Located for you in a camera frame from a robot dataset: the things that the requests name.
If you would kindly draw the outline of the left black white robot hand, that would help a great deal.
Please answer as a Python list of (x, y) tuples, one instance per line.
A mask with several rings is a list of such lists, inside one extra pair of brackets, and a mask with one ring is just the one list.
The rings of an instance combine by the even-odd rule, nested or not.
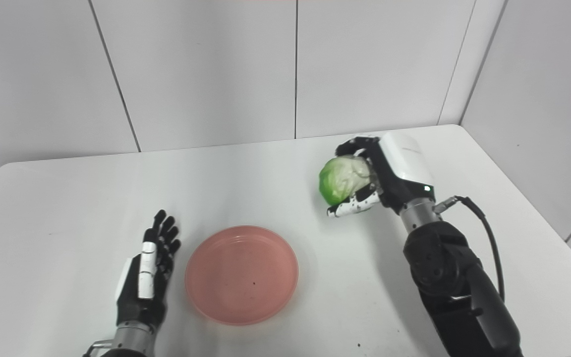
[(158, 330), (167, 311), (166, 292), (181, 247), (176, 220), (165, 210), (154, 216), (140, 252), (125, 263), (117, 290), (117, 325), (138, 321)]

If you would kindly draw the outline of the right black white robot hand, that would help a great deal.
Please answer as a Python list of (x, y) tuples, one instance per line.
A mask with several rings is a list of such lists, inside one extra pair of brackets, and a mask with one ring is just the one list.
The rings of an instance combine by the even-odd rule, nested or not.
[(326, 165), (319, 174), (329, 217), (365, 212), (375, 205), (399, 215), (412, 202), (436, 201), (433, 176), (410, 136), (354, 136), (336, 147), (333, 161), (339, 169)]

